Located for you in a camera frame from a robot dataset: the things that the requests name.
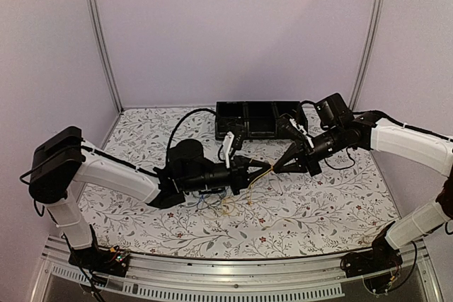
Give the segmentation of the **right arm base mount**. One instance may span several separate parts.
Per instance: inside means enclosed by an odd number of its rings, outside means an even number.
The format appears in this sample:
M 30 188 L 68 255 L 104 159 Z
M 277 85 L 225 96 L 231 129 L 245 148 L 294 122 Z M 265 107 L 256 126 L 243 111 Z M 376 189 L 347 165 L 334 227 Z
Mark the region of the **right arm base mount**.
M 399 251 L 393 249 L 385 238 L 374 240 L 368 251 L 349 252 L 340 260 L 340 268 L 347 278 L 386 270 L 384 274 L 364 280 L 365 288 L 373 294 L 384 294 L 391 289 L 402 264 Z

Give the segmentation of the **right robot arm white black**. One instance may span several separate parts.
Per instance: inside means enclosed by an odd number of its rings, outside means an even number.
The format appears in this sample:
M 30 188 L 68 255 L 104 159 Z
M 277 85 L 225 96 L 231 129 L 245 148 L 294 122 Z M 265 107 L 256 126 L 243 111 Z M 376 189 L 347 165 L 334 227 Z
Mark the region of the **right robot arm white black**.
M 403 246 L 452 220 L 452 138 L 391 119 L 379 111 L 328 117 L 323 133 L 311 137 L 293 119 L 277 121 L 291 144 L 275 163 L 275 173 L 321 173 L 320 162 L 339 151 L 363 149 L 387 153 L 423 165 L 445 178 L 440 193 L 388 225 L 374 239 L 366 265 L 382 270 Z

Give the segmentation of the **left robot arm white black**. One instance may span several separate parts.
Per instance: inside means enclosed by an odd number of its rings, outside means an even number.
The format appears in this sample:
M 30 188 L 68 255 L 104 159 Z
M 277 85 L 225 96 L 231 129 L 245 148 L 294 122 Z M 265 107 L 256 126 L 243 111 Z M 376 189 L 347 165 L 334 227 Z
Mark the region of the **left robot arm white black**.
M 232 133 L 225 137 L 222 162 L 206 158 L 201 142 L 184 139 L 167 150 L 163 168 L 148 171 L 96 148 L 82 137 L 81 129 L 70 126 L 36 148 L 32 168 L 20 180 L 33 200 L 49 211 L 78 258 L 89 269 L 100 269 L 105 252 L 69 192 L 72 183 L 105 187 L 157 209 L 184 203 L 190 192 L 229 188 L 238 195 L 271 165 L 235 156 L 235 138 Z

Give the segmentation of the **left arm base electronics board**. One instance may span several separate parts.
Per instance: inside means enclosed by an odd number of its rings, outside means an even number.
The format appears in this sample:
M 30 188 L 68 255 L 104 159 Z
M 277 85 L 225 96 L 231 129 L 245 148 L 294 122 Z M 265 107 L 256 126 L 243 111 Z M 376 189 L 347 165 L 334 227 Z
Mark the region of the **left arm base electronics board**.
M 100 249 L 97 245 L 80 250 L 69 249 L 69 263 L 90 272 L 125 277 L 129 269 L 131 252 L 118 246 L 113 250 Z

